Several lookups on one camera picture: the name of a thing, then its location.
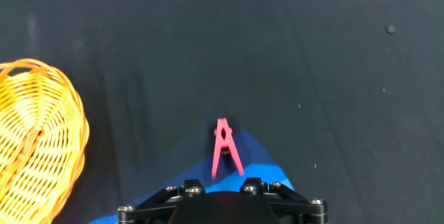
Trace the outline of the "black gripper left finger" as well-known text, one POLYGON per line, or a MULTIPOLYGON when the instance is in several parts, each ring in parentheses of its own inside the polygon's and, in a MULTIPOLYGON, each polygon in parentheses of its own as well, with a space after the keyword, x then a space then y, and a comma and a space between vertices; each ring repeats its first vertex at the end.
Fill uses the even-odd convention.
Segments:
POLYGON ((148 223, 152 219, 170 216, 182 200, 205 194, 199 180, 185 180, 180 186, 167 186, 139 205, 120 206, 118 224, 148 223))

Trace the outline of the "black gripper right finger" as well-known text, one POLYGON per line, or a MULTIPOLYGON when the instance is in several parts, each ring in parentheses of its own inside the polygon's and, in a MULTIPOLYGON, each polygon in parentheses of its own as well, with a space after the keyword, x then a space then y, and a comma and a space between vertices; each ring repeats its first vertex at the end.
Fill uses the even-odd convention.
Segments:
POLYGON ((308 200, 281 182, 267 184, 261 178, 246 178, 239 192, 264 200, 274 214, 293 216, 294 223, 328 224, 325 200, 308 200))

